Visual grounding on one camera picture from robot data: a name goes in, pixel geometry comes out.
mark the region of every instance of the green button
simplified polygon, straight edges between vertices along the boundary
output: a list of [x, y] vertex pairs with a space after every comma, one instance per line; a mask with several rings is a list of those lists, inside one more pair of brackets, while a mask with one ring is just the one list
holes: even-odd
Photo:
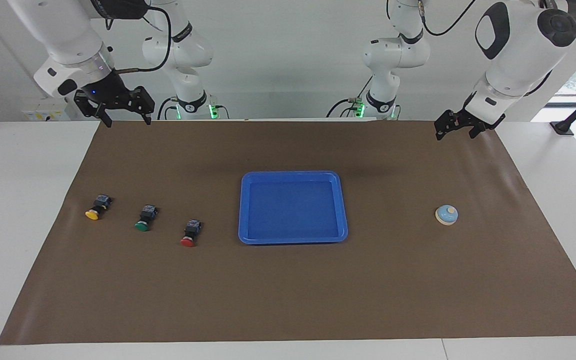
[[148, 224], [143, 221], [138, 221], [136, 224], [134, 224], [134, 227], [139, 231], [148, 231]]

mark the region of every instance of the brown mat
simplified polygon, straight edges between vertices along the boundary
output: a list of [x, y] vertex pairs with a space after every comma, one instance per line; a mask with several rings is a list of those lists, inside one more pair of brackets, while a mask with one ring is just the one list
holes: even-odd
[[[345, 242], [238, 240], [242, 177], [279, 170], [339, 174]], [[98, 193], [116, 200], [91, 221]], [[160, 214], [139, 232], [146, 203]], [[179, 244], [190, 218], [196, 248]], [[118, 121], [94, 135], [0, 344], [564, 335], [576, 271], [494, 132]]]

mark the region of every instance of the yellow button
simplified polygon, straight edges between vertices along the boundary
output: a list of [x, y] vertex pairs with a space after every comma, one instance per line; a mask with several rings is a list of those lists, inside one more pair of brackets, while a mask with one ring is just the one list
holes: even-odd
[[87, 218], [89, 218], [91, 220], [98, 220], [99, 219], [99, 214], [95, 210], [86, 211], [86, 216], [87, 216]]

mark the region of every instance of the green indicator light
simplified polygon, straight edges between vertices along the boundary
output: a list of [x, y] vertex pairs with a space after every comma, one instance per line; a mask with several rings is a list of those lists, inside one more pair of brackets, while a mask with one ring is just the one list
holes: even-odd
[[395, 105], [392, 109], [392, 113], [390, 114], [390, 118], [393, 120], [399, 120], [401, 114], [402, 114], [402, 107], [400, 105]]
[[217, 108], [212, 104], [208, 105], [208, 108], [210, 109], [210, 117], [213, 119], [219, 119], [219, 110], [217, 110]]
[[366, 112], [366, 105], [359, 104], [357, 107], [357, 111], [354, 113], [357, 117], [364, 117], [364, 113]]

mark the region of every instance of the red button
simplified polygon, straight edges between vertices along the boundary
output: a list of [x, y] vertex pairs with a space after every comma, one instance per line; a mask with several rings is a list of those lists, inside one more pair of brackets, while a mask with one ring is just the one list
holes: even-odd
[[181, 239], [181, 245], [185, 246], [186, 248], [194, 248], [195, 247], [195, 242], [190, 239], [190, 237], [184, 237], [183, 239]]

